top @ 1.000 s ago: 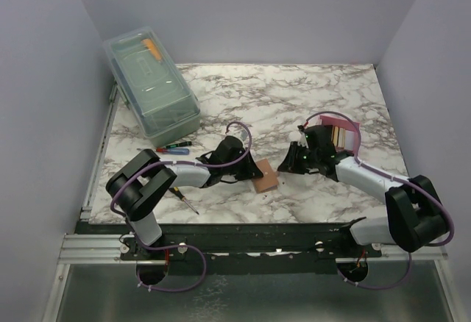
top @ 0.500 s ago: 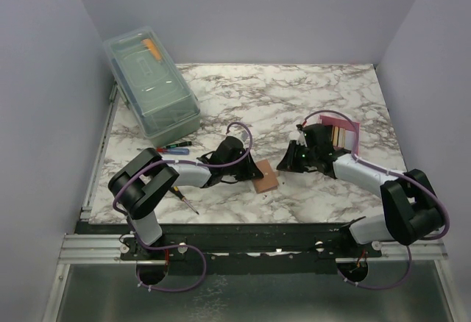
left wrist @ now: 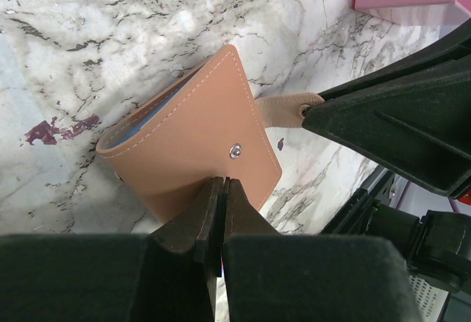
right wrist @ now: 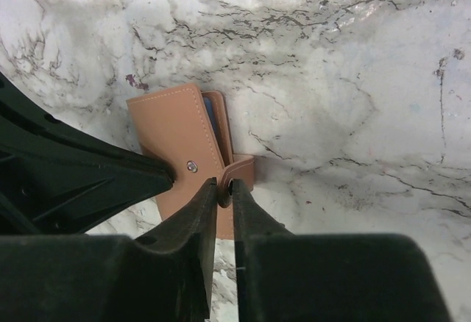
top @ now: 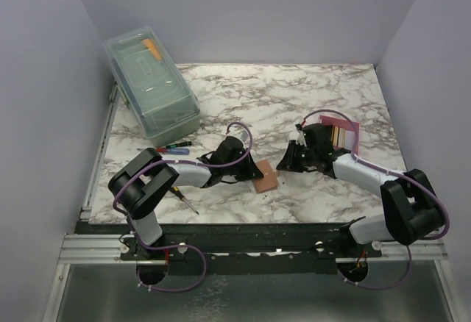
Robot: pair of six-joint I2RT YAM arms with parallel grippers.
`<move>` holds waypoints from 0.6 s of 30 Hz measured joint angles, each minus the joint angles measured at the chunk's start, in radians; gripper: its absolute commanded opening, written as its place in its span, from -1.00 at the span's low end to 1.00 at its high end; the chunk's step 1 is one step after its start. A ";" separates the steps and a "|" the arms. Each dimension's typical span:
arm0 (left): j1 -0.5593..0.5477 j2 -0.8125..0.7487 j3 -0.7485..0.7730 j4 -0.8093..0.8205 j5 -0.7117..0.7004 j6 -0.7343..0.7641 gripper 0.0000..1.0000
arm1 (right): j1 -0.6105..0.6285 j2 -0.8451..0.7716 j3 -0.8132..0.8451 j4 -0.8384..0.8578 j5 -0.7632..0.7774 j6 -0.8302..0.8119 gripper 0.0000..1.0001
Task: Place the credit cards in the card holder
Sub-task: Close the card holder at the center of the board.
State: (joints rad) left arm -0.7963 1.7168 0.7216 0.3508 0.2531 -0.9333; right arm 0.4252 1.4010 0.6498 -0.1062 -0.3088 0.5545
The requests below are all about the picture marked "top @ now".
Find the tan leather card holder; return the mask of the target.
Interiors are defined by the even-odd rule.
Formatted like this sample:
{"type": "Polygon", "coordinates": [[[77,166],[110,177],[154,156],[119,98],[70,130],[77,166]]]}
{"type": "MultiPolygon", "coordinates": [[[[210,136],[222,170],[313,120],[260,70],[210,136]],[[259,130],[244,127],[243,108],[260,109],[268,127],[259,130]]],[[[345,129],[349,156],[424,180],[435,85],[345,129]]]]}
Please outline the tan leather card holder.
{"type": "Polygon", "coordinates": [[[252,183],[256,193],[265,193],[278,188],[279,182],[277,174],[273,171],[271,164],[268,160],[261,160],[256,163],[258,169],[263,174],[260,179],[253,179],[252,183]]]}

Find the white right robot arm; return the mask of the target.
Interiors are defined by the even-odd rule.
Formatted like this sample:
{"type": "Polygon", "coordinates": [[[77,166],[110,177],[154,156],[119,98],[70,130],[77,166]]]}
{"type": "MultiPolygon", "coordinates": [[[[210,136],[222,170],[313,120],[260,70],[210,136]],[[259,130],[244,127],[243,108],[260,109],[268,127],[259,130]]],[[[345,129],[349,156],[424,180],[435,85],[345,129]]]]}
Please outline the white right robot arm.
{"type": "Polygon", "coordinates": [[[348,233],[338,241],[343,255],[355,257],[373,241],[396,241],[408,246],[445,227],[446,215],[422,171],[390,171],[360,159],[348,149],[335,148],[330,139],[331,126],[297,124],[296,128],[299,136],[288,142],[277,165],[279,171],[320,172],[350,182],[382,201],[381,215],[361,218],[347,226],[348,233]]]}

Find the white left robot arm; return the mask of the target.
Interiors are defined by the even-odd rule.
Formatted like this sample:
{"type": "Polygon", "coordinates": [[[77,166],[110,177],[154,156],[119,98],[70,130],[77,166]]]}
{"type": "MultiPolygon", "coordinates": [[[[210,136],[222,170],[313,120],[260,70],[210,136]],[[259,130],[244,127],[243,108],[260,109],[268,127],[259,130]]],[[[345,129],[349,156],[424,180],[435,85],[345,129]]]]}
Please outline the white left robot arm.
{"type": "Polygon", "coordinates": [[[215,151],[203,154],[196,162],[165,160],[156,150],[144,149],[111,178],[107,187],[140,238],[138,251],[153,260],[163,250],[163,231],[155,208],[167,192],[179,186],[212,187],[226,176],[237,182],[263,178],[242,141],[233,136],[227,136],[215,151]]]}

